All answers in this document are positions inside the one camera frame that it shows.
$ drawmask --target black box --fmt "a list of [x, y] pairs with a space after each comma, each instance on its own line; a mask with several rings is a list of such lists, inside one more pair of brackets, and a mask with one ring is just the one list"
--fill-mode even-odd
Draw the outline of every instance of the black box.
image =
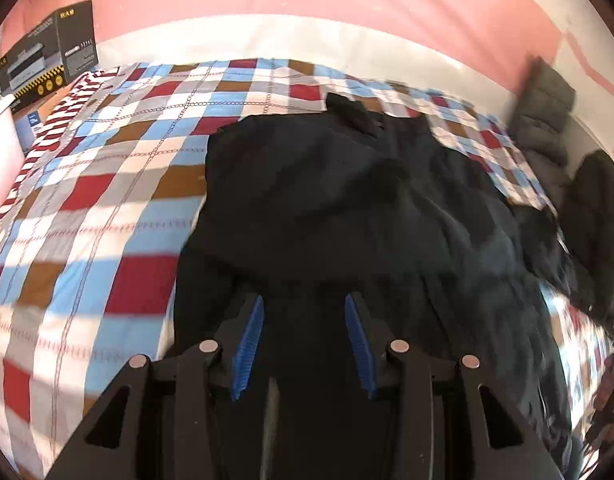
[[98, 64], [91, 0], [54, 10], [0, 58], [0, 92], [15, 112]]

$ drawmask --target blue label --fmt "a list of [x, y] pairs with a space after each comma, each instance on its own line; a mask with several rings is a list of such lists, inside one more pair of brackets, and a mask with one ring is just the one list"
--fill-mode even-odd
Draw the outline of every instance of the blue label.
[[31, 112], [27, 114], [27, 118], [29, 119], [29, 124], [31, 126], [36, 126], [36, 124], [40, 124], [40, 115], [38, 112]]

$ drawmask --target silver screw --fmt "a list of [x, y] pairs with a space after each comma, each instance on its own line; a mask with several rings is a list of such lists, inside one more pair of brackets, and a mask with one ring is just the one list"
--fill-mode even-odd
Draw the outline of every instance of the silver screw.
[[132, 368], [142, 368], [147, 364], [147, 358], [142, 354], [136, 354], [129, 359], [129, 365]]
[[481, 361], [475, 355], [467, 354], [464, 355], [461, 359], [463, 362], [463, 366], [465, 368], [471, 368], [471, 370], [476, 370], [481, 365]]
[[213, 339], [205, 339], [202, 343], [200, 343], [198, 348], [200, 349], [200, 352], [205, 354], [213, 354], [218, 349], [218, 342], [214, 341]]
[[404, 354], [405, 352], [409, 351], [409, 343], [403, 339], [394, 339], [391, 343], [389, 343], [389, 348], [396, 353]]

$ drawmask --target blue gripper pad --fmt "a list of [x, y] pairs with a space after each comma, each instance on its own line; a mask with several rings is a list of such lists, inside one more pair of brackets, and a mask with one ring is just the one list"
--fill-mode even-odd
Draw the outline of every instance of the blue gripper pad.
[[249, 314], [249, 319], [247, 319], [245, 330], [242, 332], [241, 342], [239, 342], [231, 361], [232, 376], [231, 388], [229, 389], [231, 400], [238, 400], [241, 393], [247, 388], [264, 321], [265, 308], [263, 306], [263, 299], [257, 296]]
[[367, 334], [363, 323], [358, 314], [356, 303], [351, 294], [345, 298], [345, 324], [347, 325], [347, 335], [351, 343], [356, 360], [356, 370], [360, 378], [360, 385], [373, 399], [376, 394], [376, 368], [375, 357], [367, 340]]

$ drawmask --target bed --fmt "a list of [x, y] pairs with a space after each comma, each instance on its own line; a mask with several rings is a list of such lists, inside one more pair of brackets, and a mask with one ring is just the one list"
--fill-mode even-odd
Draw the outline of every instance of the bed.
[[[252, 114], [318, 112], [327, 92], [394, 116], [478, 160], [508, 200], [549, 206], [497, 118], [431, 89], [288, 59], [138, 63], [81, 76], [58, 102], [0, 209], [0, 448], [42, 478], [114, 374], [173, 339], [178, 254], [205, 194], [208, 136]], [[543, 290], [584, 427], [611, 352]]]

